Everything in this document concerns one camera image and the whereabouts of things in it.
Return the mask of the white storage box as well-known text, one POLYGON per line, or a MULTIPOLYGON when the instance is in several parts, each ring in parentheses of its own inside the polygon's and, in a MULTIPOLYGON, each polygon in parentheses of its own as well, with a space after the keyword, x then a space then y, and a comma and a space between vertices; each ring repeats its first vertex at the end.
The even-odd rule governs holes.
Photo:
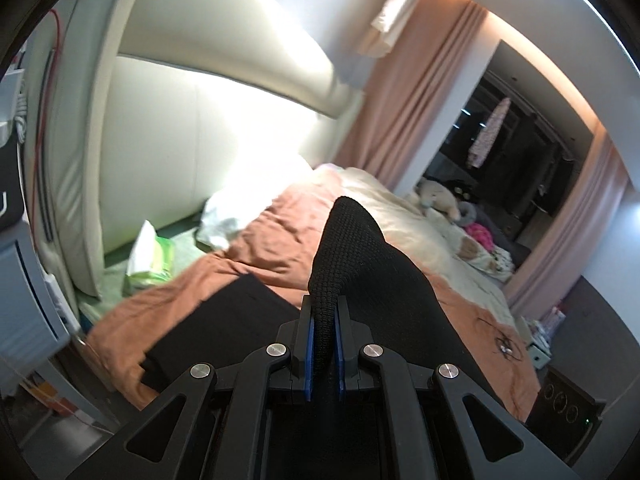
POLYGON ((516 328, 525 342, 529 359, 536 370, 542 370, 552 359, 552 339, 566 319, 565 313, 557 304, 540 320, 520 316, 516 328))

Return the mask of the grey plush toy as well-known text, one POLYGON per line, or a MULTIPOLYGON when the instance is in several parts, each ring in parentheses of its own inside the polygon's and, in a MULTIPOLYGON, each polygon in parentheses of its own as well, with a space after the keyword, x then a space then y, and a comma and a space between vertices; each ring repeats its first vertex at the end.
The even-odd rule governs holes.
POLYGON ((477 211, 473 204, 469 202, 459 202, 458 211, 460 218, 456 220, 456 225, 465 228, 476 222, 477 211))

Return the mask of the bear print pillow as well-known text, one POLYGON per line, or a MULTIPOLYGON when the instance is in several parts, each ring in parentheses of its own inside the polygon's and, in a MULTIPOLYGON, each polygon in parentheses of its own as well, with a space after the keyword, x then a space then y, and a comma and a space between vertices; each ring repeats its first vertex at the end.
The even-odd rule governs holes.
POLYGON ((507 250, 499 246, 495 246, 493 250, 487 250, 462 230, 454 232, 452 244, 454 244, 456 256, 477 271, 501 283, 512 278, 515 266, 507 250))

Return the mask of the pink fluffy cloth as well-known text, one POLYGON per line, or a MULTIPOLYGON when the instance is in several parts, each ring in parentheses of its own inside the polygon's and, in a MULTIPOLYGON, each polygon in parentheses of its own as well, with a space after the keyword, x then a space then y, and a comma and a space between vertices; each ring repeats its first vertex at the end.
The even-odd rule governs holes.
POLYGON ((480 244, 480 246, 484 247, 488 252, 493 252, 495 250, 494 237, 486 226, 482 226, 478 222, 473 222, 468 226, 465 226, 463 229, 469 237, 472 237, 473 240, 480 244))

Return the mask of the left pink curtain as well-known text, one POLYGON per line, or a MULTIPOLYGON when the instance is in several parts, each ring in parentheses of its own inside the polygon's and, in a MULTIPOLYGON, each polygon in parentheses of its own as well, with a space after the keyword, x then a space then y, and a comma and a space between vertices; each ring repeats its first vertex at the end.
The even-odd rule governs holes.
POLYGON ((442 8, 421 4, 375 69, 334 162, 367 171, 386 186, 398 184, 486 18, 487 10, 471 0, 442 8))

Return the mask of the beige plush toy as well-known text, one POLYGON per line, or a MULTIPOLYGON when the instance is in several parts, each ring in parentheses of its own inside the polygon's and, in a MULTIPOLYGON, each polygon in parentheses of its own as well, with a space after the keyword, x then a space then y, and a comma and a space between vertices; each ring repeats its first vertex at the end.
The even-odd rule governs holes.
POLYGON ((454 194, 442 184, 422 179, 416 187, 419 204, 423 208, 432 208, 448 217, 450 221, 457 222, 461 218, 458 203, 454 194))

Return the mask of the right pink curtain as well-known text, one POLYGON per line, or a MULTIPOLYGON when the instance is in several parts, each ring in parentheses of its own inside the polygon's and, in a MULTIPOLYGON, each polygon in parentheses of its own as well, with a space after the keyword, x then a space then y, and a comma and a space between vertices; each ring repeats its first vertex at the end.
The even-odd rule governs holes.
POLYGON ((628 174, 604 131, 591 143, 574 188, 532 253, 503 287, 515 316, 541 318, 572 289, 626 191, 628 174))

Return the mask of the pink curtain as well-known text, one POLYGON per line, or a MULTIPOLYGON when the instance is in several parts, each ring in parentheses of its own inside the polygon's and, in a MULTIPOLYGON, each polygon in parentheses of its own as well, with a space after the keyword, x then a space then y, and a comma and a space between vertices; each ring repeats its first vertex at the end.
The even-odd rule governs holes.
POLYGON ((572 289, 626 191, 628 174, 604 131, 591 143, 574 188, 532 253, 503 287, 515 316, 541 318, 572 289))
POLYGON ((398 184, 486 18, 487 10, 471 0, 442 8, 421 4, 375 69, 334 162, 367 171, 386 186, 398 184))

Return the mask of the hanging floral garment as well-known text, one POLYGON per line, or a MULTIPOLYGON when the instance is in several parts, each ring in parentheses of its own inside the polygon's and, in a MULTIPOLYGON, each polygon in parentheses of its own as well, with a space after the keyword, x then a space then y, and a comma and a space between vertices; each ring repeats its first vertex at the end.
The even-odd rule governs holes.
POLYGON ((511 106, 511 99, 507 96, 502 99, 499 104, 489 115, 485 125, 480 129, 474 143, 469 149, 468 160, 466 163, 470 168, 480 168, 487 159, 492 147, 494 146, 504 118, 508 114, 511 106))

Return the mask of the cream bed sheet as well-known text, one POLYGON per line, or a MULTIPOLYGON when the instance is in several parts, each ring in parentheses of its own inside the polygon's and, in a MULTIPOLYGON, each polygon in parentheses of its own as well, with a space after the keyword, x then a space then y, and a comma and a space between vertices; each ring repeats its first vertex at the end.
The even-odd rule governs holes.
POLYGON ((434 209, 422 214, 363 170, 324 164, 312 175, 335 195, 350 197, 364 207, 386 242, 425 274, 443 307, 460 310, 472 306, 486 310, 500 324, 514 324, 500 282, 454 253, 454 232, 464 229, 434 209))

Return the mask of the black knit pants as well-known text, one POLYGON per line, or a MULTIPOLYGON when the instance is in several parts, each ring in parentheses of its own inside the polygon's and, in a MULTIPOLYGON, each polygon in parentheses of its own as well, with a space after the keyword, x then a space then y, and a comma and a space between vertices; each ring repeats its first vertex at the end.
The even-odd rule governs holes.
POLYGON ((370 328, 373 341, 408 363, 457 365, 490 396, 498 394, 458 335, 420 269, 388 244, 373 217, 352 198, 333 204, 314 256, 308 292, 314 317, 310 398, 338 400, 335 313, 346 299, 350 317, 370 328))

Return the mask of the white padded headboard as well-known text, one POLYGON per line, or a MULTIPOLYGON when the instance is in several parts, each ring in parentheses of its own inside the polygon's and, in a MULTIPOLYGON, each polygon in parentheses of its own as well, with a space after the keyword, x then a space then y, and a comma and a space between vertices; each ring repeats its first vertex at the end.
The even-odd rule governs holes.
POLYGON ((60 0, 29 37, 25 90, 38 254, 90 297, 143 222, 273 162, 328 162, 363 102, 273 0, 60 0))

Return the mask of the green tissue pack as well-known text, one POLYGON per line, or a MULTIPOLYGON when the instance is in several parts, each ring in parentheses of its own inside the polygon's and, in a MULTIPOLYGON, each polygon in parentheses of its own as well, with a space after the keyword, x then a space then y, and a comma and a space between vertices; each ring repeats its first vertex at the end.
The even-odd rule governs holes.
POLYGON ((175 243, 157 234, 149 220, 143 222, 127 261, 124 291, 133 295, 163 285, 174 277, 175 243))

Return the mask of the white pillow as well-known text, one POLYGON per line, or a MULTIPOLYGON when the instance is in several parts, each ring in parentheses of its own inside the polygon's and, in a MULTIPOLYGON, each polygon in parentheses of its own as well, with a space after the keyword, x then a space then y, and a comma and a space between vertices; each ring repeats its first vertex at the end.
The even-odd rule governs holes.
POLYGON ((291 184, 312 174, 300 155, 262 162, 206 200, 195 240, 211 250, 227 250, 232 240, 291 184))

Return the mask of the folded black garment left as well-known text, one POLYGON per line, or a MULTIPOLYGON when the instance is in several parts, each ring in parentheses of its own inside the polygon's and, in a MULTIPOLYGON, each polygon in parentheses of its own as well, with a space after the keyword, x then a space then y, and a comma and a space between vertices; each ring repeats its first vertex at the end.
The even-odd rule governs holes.
POLYGON ((271 344, 299 310, 254 274, 240 275, 196 309, 145 352, 142 384, 162 392, 195 364, 213 368, 242 362, 271 344))

